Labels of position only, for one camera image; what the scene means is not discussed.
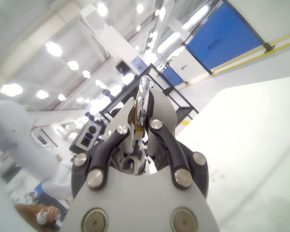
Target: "blue wall panel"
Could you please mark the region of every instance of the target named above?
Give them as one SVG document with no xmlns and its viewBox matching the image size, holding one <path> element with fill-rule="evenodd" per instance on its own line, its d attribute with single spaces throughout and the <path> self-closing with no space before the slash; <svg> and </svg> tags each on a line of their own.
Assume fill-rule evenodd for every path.
<svg viewBox="0 0 290 232">
<path fill-rule="evenodd" d="M 210 70 L 260 45 L 258 38 L 223 3 L 187 48 Z"/>
<path fill-rule="evenodd" d="M 181 77 L 179 77 L 178 74 L 170 66 L 165 68 L 164 71 L 162 72 L 162 74 L 164 75 L 164 77 L 166 77 L 168 79 L 169 82 L 172 83 L 173 86 L 176 86 L 176 85 L 184 82 L 183 79 Z"/>
</svg>

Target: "white wall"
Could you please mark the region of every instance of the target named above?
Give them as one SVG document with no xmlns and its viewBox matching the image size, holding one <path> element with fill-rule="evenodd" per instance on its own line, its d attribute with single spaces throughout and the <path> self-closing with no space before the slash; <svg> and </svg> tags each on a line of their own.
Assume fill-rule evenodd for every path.
<svg viewBox="0 0 290 232">
<path fill-rule="evenodd" d="M 290 0 L 229 0 L 266 42 L 290 34 Z"/>
<path fill-rule="evenodd" d="M 170 63 L 170 66 L 187 82 L 200 74 L 207 73 L 186 49 L 183 49 L 183 51 L 175 57 Z"/>
</svg>

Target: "sign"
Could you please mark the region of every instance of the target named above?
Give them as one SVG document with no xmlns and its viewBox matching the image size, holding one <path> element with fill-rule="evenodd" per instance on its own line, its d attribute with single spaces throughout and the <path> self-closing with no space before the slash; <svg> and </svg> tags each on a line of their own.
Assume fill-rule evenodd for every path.
<svg viewBox="0 0 290 232">
<path fill-rule="evenodd" d="M 133 59 L 131 64 L 137 69 L 139 73 L 144 72 L 146 68 L 148 67 L 148 65 L 145 64 L 145 62 L 139 56 Z"/>
</svg>

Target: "white pillar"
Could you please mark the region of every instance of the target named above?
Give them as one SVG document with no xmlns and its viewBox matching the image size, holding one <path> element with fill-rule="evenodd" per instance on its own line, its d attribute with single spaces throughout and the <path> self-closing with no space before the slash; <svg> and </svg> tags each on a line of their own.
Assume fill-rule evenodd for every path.
<svg viewBox="0 0 290 232">
<path fill-rule="evenodd" d="M 85 23 L 92 30 L 93 36 L 109 53 L 118 61 L 123 60 L 135 73 L 140 74 L 131 62 L 141 56 L 112 26 L 108 26 L 97 9 L 92 5 L 87 5 L 80 11 Z"/>
</svg>

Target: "humanoid robot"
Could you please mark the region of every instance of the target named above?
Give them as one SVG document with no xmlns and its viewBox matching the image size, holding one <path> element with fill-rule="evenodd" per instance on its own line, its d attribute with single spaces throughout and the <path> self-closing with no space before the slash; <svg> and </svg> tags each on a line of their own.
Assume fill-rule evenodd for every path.
<svg viewBox="0 0 290 232">
<path fill-rule="evenodd" d="M 219 231 L 206 203 L 206 158 L 175 139 L 176 125 L 170 101 L 143 76 L 136 100 L 131 97 L 117 113 L 104 140 L 85 152 L 79 146 L 74 201 L 61 232 Z M 146 157 L 156 173 L 145 172 Z"/>
<path fill-rule="evenodd" d="M 39 181 L 45 193 L 59 200 L 72 195 L 72 162 L 59 162 L 33 135 L 29 115 L 19 104 L 0 101 L 0 151 Z"/>
</svg>

